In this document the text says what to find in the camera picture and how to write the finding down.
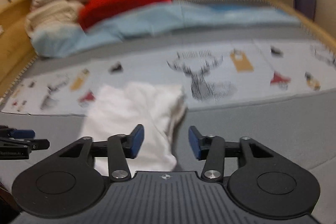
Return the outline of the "white garment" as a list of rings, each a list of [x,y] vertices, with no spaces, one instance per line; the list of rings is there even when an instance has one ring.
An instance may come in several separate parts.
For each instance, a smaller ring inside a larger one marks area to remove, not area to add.
[[[131,174],[170,172],[177,165],[171,151],[173,131],[186,109],[182,85],[128,83],[121,89],[103,85],[87,111],[79,136],[105,141],[113,135],[129,135],[141,124],[141,148],[135,159],[127,160]]]

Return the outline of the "grey patterned bed cover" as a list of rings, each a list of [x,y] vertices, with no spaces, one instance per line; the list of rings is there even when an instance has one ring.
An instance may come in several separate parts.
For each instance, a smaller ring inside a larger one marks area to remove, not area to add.
[[[335,221],[335,52],[300,26],[217,27],[132,38],[63,58],[39,56],[1,111],[1,124],[34,130],[50,147],[1,161],[11,188],[22,171],[80,138],[103,85],[182,85],[187,109],[173,131],[173,170],[202,170],[188,128],[249,136],[318,180],[313,211]]]

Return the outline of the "light blue quilt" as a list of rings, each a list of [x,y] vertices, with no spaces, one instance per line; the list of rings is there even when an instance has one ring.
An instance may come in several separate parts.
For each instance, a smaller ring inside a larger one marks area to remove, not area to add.
[[[159,3],[104,19],[88,30],[78,24],[51,23],[37,28],[31,43],[39,56],[63,58],[132,38],[180,30],[217,27],[300,26],[293,15],[270,6]]]

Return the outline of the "cream folded blanket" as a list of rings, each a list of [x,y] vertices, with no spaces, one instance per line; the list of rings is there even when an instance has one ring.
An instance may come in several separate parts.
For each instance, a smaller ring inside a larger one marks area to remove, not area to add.
[[[36,29],[54,23],[76,23],[84,5],[78,1],[56,0],[38,7],[26,16],[25,31],[32,37]]]

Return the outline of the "red pillow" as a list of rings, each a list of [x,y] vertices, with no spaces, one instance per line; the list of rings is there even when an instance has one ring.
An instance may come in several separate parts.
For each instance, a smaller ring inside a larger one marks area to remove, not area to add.
[[[96,23],[142,6],[172,0],[89,0],[79,12],[78,24],[87,30]]]

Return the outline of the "wooden bed frame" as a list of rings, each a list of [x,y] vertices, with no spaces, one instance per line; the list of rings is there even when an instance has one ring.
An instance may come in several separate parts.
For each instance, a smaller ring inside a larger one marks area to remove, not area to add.
[[[179,0],[179,1],[208,1],[208,0]],[[308,19],[301,12],[281,0],[221,0],[267,3],[286,13],[296,16],[301,21],[302,28],[307,34],[322,42],[333,53],[335,38],[318,24]],[[26,14],[31,0],[18,0],[1,11],[1,23],[5,31],[1,34],[1,103],[19,82],[22,75],[37,59],[37,54],[30,43],[24,29]]]

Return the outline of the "purple box by wall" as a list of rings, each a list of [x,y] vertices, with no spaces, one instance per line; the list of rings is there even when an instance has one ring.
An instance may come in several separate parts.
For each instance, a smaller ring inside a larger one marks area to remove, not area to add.
[[[294,9],[310,20],[315,20],[317,0],[293,0]]]

